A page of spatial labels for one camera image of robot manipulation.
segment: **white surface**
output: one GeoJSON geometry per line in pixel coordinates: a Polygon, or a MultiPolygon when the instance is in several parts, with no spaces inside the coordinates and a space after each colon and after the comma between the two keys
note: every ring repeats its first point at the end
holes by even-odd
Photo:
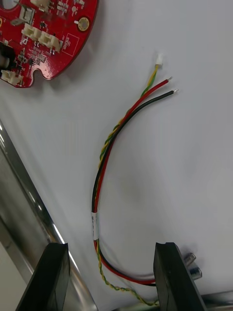
{"type": "Polygon", "coordinates": [[[26,284],[1,243],[0,275],[0,310],[15,311],[26,284]]]}
{"type": "Polygon", "coordinates": [[[101,0],[85,48],[60,77],[37,75],[26,90],[0,83],[0,117],[100,311],[136,300],[98,273],[90,212],[98,158],[156,52],[165,55],[157,81],[174,77],[158,94],[180,92],[117,139],[100,234],[126,271],[151,273],[155,243],[174,241],[197,256],[201,293],[233,289],[232,12],[232,0],[101,0]]]}

